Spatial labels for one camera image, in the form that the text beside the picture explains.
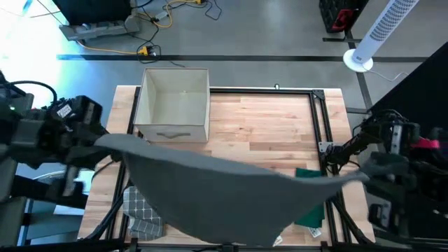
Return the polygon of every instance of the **open box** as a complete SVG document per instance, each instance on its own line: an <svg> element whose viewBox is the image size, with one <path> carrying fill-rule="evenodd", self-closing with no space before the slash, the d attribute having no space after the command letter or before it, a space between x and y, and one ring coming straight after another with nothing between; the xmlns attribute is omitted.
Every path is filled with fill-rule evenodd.
<svg viewBox="0 0 448 252"><path fill-rule="evenodd" d="M208 69L145 69L134 121L145 139L205 143L209 112Z"/></svg>

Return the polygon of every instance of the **green towel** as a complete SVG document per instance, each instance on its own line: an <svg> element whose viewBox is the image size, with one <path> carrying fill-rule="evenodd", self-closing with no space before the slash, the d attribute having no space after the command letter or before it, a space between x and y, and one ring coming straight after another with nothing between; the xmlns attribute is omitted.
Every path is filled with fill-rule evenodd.
<svg viewBox="0 0 448 252"><path fill-rule="evenodd" d="M301 168L295 170L296 178L314 178L318 176L322 176L320 171L310 171ZM312 209L306 216L303 216L300 220L297 220L294 223L309 228L322 228L322 220L324 218L323 204L321 204L314 207L314 209Z"/></svg>

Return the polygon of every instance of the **gray floor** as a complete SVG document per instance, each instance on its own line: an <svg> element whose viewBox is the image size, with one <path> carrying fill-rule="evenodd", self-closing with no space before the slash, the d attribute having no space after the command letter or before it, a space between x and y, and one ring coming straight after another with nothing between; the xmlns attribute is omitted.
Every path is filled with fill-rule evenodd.
<svg viewBox="0 0 448 252"><path fill-rule="evenodd" d="M51 0L42 1L51 11ZM162 46L163 55L318 55L342 56L347 43L322 42L327 34L317 0L217 0L223 9L219 21L204 16L204 9L182 7L173 11L174 25L161 29L154 42ZM353 37L362 38L388 0L371 0L353 27ZM147 7L151 14L161 11L164 0L154 0ZM10 10L0 3L0 7ZM405 18L376 56L428 57L448 41L448 1L422 0ZM32 15L46 12L37 1ZM168 67L169 62L143 65L135 61L85 61L55 59L58 54L112 54L86 50L68 42L51 16L18 18L0 9L0 21L18 20L0 30L7 38L0 49L0 67L10 81L35 80L52 85L60 97L87 95L104 107L101 122L105 125L116 85L139 85L145 67ZM64 21L61 13L56 17ZM142 21L141 38L149 38L154 26ZM110 36L87 41L92 47L134 52L142 42L130 36ZM289 88L341 88L346 106L365 108L354 72L341 62L178 62L187 67L206 67L213 86L272 87L275 83ZM412 72L419 63L376 63L373 70L393 78L400 72ZM388 82L366 73L368 91L375 103L400 80ZM21 87L38 92L40 87ZM50 101L50 93L40 92L35 106ZM352 127L362 120L349 115ZM17 173L26 177L63 169L60 165L43 165L38 170L20 166Z"/></svg>

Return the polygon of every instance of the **wooden tabletop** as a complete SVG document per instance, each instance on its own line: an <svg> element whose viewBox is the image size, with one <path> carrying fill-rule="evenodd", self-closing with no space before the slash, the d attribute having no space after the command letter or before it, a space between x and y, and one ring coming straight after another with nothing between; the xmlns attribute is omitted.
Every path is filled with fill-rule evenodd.
<svg viewBox="0 0 448 252"><path fill-rule="evenodd" d="M136 86L118 86L115 91L107 130L126 133ZM351 138L342 91L325 89L325 101L334 142ZM319 103L321 134L325 138ZM212 94L208 143L159 143L170 148L195 151L204 155L247 162L259 167L294 176L295 168L319 170L309 98L294 94ZM108 162L104 160L99 167ZM347 164L341 173L356 169ZM119 165L115 164L95 177L85 207L79 237L89 235L106 215L112 204ZM359 182L344 186L346 209L364 234L375 240L367 220L368 207ZM340 217L335 213L338 238L343 241ZM118 237L122 212L117 215L113 236ZM323 221L322 235L313 238L308 229L290 225L282 233L280 246L313 246L321 241L330 244L328 222ZM206 244L166 225L165 236L140 243Z"/></svg>

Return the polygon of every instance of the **plaid towel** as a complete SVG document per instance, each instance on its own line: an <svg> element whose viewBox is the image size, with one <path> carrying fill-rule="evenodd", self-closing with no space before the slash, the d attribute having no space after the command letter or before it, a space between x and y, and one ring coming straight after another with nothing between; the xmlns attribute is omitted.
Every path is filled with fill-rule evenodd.
<svg viewBox="0 0 448 252"><path fill-rule="evenodd" d="M127 228L131 237L150 241L163 236L162 218L146 203L134 186L130 186L124 192L123 213L129 216Z"/></svg>

